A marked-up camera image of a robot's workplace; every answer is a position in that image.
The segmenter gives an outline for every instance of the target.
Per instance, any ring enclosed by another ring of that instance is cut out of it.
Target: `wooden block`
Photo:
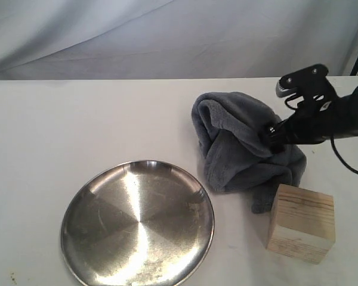
[[[271,210],[267,249],[318,264],[334,242],[333,197],[280,185]]]

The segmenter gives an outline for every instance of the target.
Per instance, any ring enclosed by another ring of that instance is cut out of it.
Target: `white backdrop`
[[[0,0],[0,79],[342,74],[358,0]]]

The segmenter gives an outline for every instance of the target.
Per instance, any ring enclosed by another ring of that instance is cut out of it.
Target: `white table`
[[[242,91],[290,115],[276,79],[0,82],[0,286],[78,285],[60,253],[60,224],[80,187],[119,163],[150,158],[204,182],[190,118],[198,95]],[[340,95],[358,77],[333,77]],[[358,138],[337,147],[358,168]],[[358,176],[328,142],[301,147],[301,186],[332,194],[337,241],[320,265],[264,248],[269,215],[246,194],[209,191],[216,229],[200,268],[183,285],[358,285]]]

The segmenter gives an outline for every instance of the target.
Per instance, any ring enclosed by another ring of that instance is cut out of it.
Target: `gray towel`
[[[254,191],[252,212],[271,209],[279,184],[298,186],[306,167],[295,145],[272,154],[258,132],[280,117],[263,102],[240,92],[201,95],[192,120],[205,159],[204,174],[218,192]]]

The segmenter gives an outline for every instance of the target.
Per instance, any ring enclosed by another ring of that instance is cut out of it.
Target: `metal plate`
[[[214,223],[193,176],[168,163],[136,161],[105,171],[76,194],[61,248],[84,285],[178,285],[207,254]]]

